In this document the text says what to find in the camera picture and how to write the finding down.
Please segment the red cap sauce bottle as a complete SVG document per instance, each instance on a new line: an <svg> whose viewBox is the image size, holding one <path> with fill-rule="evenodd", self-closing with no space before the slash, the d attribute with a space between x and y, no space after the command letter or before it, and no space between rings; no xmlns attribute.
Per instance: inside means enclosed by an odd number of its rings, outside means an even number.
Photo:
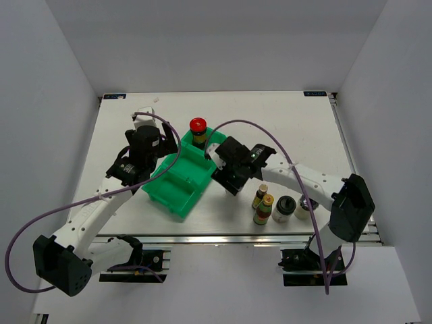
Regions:
<svg viewBox="0 0 432 324"><path fill-rule="evenodd" d="M189 126L192 144L199 149L204 149L207 141L207 122L201 117L195 117L190 120Z"/></svg>

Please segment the silver lid glass jar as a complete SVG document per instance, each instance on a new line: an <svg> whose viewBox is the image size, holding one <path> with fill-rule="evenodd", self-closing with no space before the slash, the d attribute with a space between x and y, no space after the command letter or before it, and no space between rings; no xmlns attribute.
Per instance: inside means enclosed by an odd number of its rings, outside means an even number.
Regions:
<svg viewBox="0 0 432 324"><path fill-rule="evenodd" d="M244 183L242 185L241 191L247 191L249 188L254 188L254 185L257 184L259 179L256 177L248 178L247 180L244 180Z"/></svg>

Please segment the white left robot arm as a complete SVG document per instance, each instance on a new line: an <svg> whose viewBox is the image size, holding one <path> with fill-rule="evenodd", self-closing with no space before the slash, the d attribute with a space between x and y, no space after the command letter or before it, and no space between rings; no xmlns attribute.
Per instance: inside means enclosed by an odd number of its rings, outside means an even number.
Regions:
<svg viewBox="0 0 432 324"><path fill-rule="evenodd" d="M169 123L159 128L151 119L136 122L125 137L127 145L94 196L64 226L33 244L36 274L68 296L76 296L100 272L150 269L134 236L119 234L100 247L92 241L143 185L160 181L180 162L182 142Z"/></svg>

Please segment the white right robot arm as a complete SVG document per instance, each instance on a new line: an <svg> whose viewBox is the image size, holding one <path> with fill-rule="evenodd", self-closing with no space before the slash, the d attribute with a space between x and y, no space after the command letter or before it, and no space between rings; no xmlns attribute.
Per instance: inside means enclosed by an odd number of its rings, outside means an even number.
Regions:
<svg viewBox="0 0 432 324"><path fill-rule="evenodd" d="M233 137L211 144L205 151L217 166L212 179L236 195L249 179L259 179L304 194L330 212L329 221L305 248L305 262L320 269L344 243L356 243L375 211L365 180L325 175L304 165L293 165L274 148L248 148Z"/></svg>

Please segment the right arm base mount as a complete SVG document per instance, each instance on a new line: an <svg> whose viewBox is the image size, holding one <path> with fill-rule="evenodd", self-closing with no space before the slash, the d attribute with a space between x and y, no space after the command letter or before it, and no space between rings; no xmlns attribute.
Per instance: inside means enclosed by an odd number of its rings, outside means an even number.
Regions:
<svg viewBox="0 0 432 324"><path fill-rule="evenodd" d="M330 286L347 286L346 265L342 256L342 247L338 247L324 259L325 271L329 276ZM281 260L278 267L282 270L284 287L321 287L325 279L318 256L305 248L281 249Z"/></svg>

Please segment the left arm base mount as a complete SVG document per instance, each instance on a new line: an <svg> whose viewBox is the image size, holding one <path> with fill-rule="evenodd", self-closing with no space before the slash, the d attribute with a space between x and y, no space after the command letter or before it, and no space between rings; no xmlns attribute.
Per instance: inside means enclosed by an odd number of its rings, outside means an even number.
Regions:
<svg viewBox="0 0 432 324"><path fill-rule="evenodd" d="M128 235L116 236L132 248L126 263L110 267L99 275L105 283L162 284L169 269L170 251L144 248L138 238Z"/></svg>

